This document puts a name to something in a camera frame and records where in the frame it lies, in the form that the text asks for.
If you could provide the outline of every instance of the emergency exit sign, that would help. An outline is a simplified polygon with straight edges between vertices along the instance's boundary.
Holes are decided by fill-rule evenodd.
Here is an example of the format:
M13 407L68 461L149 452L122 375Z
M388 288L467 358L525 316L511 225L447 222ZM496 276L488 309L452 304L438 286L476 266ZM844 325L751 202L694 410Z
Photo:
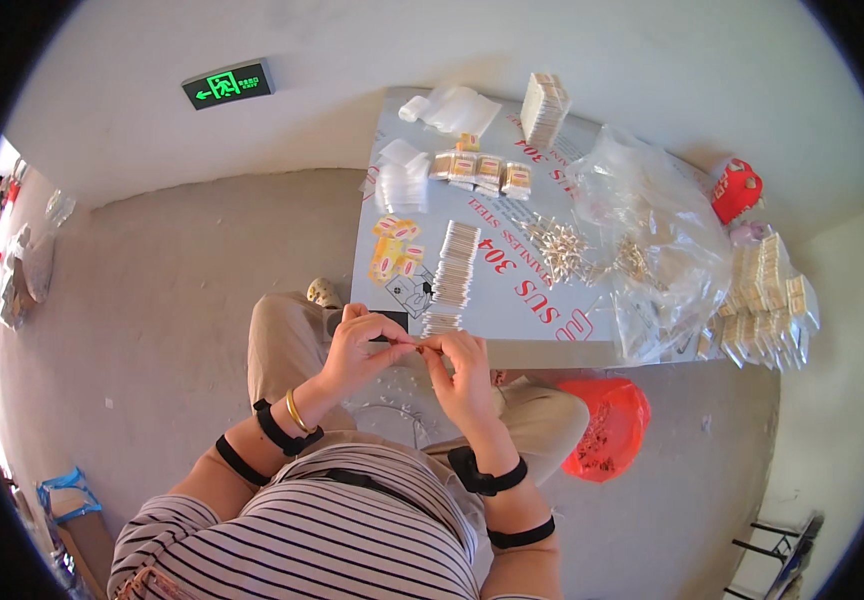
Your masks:
M236 100L275 93L269 66L264 58L216 69L205 75L188 78L182 89L196 111Z

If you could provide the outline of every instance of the black wrist strap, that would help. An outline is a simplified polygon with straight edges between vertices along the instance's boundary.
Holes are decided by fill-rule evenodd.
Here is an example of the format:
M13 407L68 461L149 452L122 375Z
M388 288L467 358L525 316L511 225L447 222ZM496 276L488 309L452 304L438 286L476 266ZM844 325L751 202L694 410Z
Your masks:
M529 544L541 542L551 534L555 533L555 518L550 516L546 522L542 523L538 527L517 534L503 534L490 529L486 529L486 531L488 532L488 539L491 540L492 545L500 550L516 548L518 546L528 546Z
M248 462L245 462L245 460L239 456L239 453L235 451L232 444L228 443L225 434L222 434L222 437L215 442L215 450L218 450L219 456L221 456L225 462L228 462L228 465L235 470L235 473L242 475L248 483L260 488L261 486L268 485L271 481L271 477L266 477L257 472L257 470L249 466Z
M500 491L514 488L522 483L522 480L529 473L529 466L521 456L518 457L518 464L515 468L504 475L495 476L479 473L475 452L467 445L449 450L448 462L466 490L484 497L493 497Z
M262 427L262 431L265 432L265 435L269 436L273 444L282 449L282 453L286 456L298 456L302 450L321 440L322 436L325 435L321 427L318 427L308 437L293 438L285 433L275 421L274 416L271 415L271 406L268 402L265 403L265 407L262 410L256 413L256 416L258 418L258 425Z

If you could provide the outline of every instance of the white wall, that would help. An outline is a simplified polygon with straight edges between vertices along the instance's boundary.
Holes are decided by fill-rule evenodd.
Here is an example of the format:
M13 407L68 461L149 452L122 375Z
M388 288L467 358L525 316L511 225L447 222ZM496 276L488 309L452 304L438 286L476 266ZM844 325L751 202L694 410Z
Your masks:
M782 376L760 517L794 524L812 509L824 511L803 578L802 598L811 598L864 520L864 212L790 255L818 294L822 331L812 339L808 367ZM755 539L775 543L768 534ZM747 552L735 582L763 592L776 568L776 560Z
M179 86L258 57L279 89L270 98L196 113ZM703 169L749 161L790 239L860 210L863 98L785 0L90 0L6 134L97 207L236 174L365 168L384 87L450 79L521 98L533 70L561 76L574 114Z

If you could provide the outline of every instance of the forearm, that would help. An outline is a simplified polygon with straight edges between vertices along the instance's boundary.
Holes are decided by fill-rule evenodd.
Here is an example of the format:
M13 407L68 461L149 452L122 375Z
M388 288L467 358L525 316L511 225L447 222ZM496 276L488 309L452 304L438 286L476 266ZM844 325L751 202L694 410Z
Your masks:
M502 475L518 464L518 451L500 421L469 433L471 436L465 437L475 452L480 473ZM483 496L482 500L486 526L491 531L521 533L542 525L551 516L531 476L510 490ZM483 598L500 594L531 594L552 600L562 597L558 572L561 556L555 534L524 546L502 549L493 545L492 553L495 558L482 586Z
M325 390L316 378L309 379L294 390L295 407L306 426L316 427L318 421L335 405L335 396ZM305 437L305 432L289 415L285 400L270 408L275 422L293 438ZM225 439L242 460L258 474L273 477L289 457L262 431L255 415L232 426ZM238 516L246 502L255 496L258 486L246 481L222 459L214 446L198 459L192 472L170 494L184 494L208 504L222 520Z
M478 426L466 436L475 452L479 472L503 475L518 465L518 450L511 441L509 430L498 419ZM492 531L514 534L534 529L551 516L551 509L535 486L531 476L510 490L499 491L495 496L483 496L486 508L486 525ZM523 546L531 549L556 549L555 536Z

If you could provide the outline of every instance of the finger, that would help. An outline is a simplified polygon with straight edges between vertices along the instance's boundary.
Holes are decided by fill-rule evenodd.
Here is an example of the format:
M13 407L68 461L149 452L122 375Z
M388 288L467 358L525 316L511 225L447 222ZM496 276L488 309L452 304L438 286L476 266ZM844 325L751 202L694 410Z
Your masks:
M346 304L342 309L342 323L351 321L358 317L364 317L368 314L368 309L364 304L356 302L354 304Z
M415 343L412 336L400 324L379 313L370 313L364 317L354 318L349 322L347 331L355 342L367 342L384 335L389 342L394 340L401 344L414 345Z
M460 333L462 332L450 331L440 335L433 335L425 338L420 343L425 348L448 356L452 364L457 368L459 365L468 364L474 360L475 354L478 352L478 348L475 347L473 342L470 344L462 340L462 336L459 335Z
M376 372L378 372L385 367L391 367L395 364L395 361L405 356L409 352L415 352L414 344L398 343L395 346L391 345L387 347L386 349L378 352L377 354L372 354L371 358L369 358L367 362L375 369Z
M482 355L485 356L486 362L488 361L488 345L486 344L485 338L480 338L478 336L473 335L472 340L475 341L475 345L479 347L479 350L482 351Z
M425 346L420 354L429 370L429 378L432 379L432 389L435 390L435 393L444 395L451 392L453 388L452 378L448 376L448 371L445 370L445 365L441 362L438 353Z
M471 356L479 356L481 353L481 349L475 343L475 338L472 334L468 333L464 329L461 331L453 331L452 335L455 337L456 341L462 344L462 346L468 350L468 353Z

